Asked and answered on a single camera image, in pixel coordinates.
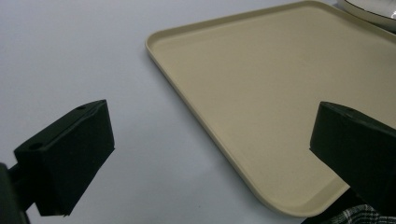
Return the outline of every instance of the white table surface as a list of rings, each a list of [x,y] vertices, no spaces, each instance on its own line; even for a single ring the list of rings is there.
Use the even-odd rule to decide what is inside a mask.
[[[70,217],[33,205],[32,224],[301,223],[253,196],[145,48],[159,30],[289,2],[0,1],[0,161],[100,99],[116,141]]]

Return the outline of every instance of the plastic tray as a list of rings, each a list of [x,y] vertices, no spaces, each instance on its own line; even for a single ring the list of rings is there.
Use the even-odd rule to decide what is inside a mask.
[[[160,31],[147,48],[252,192],[284,214],[317,215],[348,189],[309,150],[320,101],[396,126],[396,36],[320,2]]]

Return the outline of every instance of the white object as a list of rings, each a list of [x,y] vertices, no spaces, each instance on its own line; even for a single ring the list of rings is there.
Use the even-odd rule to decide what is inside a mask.
[[[396,0],[337,0],[350,14],[396,32]]]

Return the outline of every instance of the plaid fabric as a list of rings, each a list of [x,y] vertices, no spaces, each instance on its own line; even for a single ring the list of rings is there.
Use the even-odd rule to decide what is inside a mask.
[[[331,218],[323,224],[396,224],[396,217],[381,217],[367,204],[345,210],[340,215]]]

